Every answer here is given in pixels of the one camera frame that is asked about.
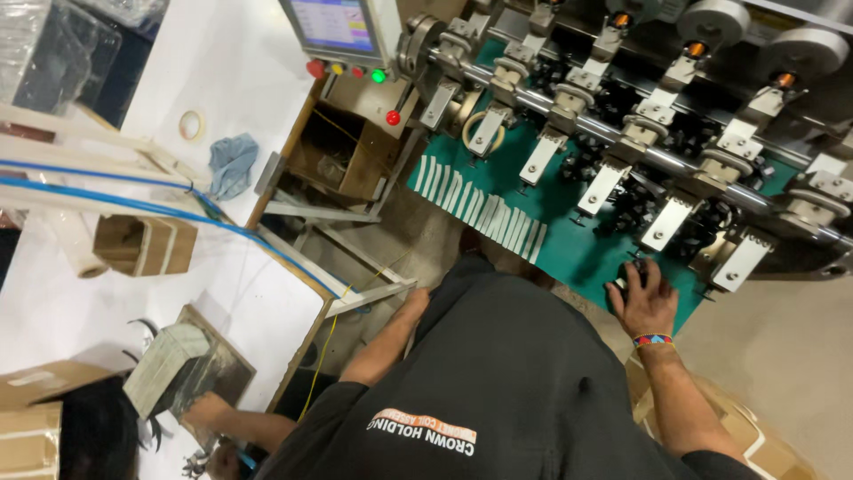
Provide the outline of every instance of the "cardboard box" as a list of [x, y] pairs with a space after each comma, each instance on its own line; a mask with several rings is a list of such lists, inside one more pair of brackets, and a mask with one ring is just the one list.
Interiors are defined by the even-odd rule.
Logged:
[[165, 217], [101, 217], [92, 253], [113, 270], [131, 277], [185, 273], [198, 230]]
[[285, 168], [323, 193], [369, 202], [382, 193], [398, 151], [399, 140], [361, 115], [319, 102]]
[[62, 403], [38, 403], [113, 375], [63, 360], [0, 376], [0, 478], [56, 480]]
[[[650, 436], [660, 438], [651, 386], [636, 352], [625, 364], [625, 371], [634, 420]], [[723, 428], [731, 434], [738, 449], [748, 455], [747, 460], [751, 462], [753, 469], [763, 471], [762, 477], [776, 480], [821, 479], [808, 460], [797, 454], [776, 432], [758, 420], [742, 402], [706, 378], [693, 375], [693, 380], [711, 404]], [[762, 436], [760, 446], [753, 447]]]

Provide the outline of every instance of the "concrete floor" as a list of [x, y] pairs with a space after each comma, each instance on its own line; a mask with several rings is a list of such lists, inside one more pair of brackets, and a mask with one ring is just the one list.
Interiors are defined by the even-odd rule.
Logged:
[[[337, 224], [354, 244], [385, 265], [437, 285], [456, 260], [464, 224], [420, 195], [399, 186], [383, 221], [375, 225]], [[498, 270], [523, 272], [528, 264], [491, 240], [485, 253]], [[379, 284], [375, 272], [338, 251], [319, 235], [303, 252], [356, 286]], [[759, 418], [829, 478], [853, 471], [849, 456], [853, 431], [853, 278], [827, 284], [748, 282], [734, 295], [699, 307], [676, 339], [691, 371], [739, 397]], [[553, 293], [584, 313], [621, 360], [632, 350], [629, 338], [608, 312], [565, 285]], [[401, 300], [374, 304], [367, 314], [340, 315], [322, 371], [339, 374], [351, 357], [382, 328]], [[331, 319], [317, 334], [322, 347]]]

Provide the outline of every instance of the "blue cloth rag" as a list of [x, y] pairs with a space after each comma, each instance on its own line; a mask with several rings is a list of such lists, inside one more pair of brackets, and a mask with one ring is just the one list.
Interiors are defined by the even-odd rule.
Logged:
[[211, 195], [216, 200], [230, 200], [246, 191], [251, 182], [249, 168], [256, 158], [258, 144], [248, 133], [223, 138], [211, 145]]

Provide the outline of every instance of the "red button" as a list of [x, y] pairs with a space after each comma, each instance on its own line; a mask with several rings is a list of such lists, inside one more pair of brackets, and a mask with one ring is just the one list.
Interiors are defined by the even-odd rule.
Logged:
[[385, 115], [385, 121], [388, 122], [388, 125], [395, 126], [400, 123], [400, 113], [394, 110], [388, 112]]
[[312, 60], [305, 64], [308, 73], [315, 79], [321, 79], [326, 74], [326, 62], [322, 60]]

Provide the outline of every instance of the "beaded bracelet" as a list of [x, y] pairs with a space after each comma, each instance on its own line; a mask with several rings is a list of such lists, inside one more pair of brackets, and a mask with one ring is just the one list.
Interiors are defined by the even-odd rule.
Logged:
[[644, 333], [634, 337], [634, 348], [639, 348], [643, 345], [652, 345], [654, 343], [668, 343], [675, 347], [675, 344], [672, 342], [672, 337], [665, 333]]

